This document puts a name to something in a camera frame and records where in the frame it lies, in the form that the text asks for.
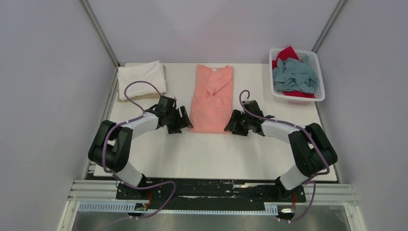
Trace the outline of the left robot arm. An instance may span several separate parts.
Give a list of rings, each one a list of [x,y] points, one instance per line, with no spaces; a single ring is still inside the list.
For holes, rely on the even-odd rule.
[[[130,163],[132,140],[144,133],[166,127],[169,134],[181,133],[183,128],[193,128],[186,108],[177,107],[176,100],[166,96],[157,104],[142,112],[142,115],[120,123],[101,122],[88,152],[90,161],[111,173],[135,199],[147,193],[146,177]]]

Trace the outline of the salmon pink t shirt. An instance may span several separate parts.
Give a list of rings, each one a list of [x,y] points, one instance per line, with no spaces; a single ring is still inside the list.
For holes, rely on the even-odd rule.
[[[233,111],[234,68],[196,67],[189,119],[192,133],[225,134]]]

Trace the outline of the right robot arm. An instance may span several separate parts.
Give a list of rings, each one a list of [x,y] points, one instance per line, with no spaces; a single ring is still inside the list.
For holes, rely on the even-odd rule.
[[[255,100],[243,101],[242,108],[242,111],[233,110],[225,131],[239,136],[247,136],[252,131],[291,147],[294,165],[276,179],[275,195],[279,200],[287,201],[293,196],[294,188],[317,175],[328,174],[338,161],[336,151],[319,124],[300,126],[264,115]]]

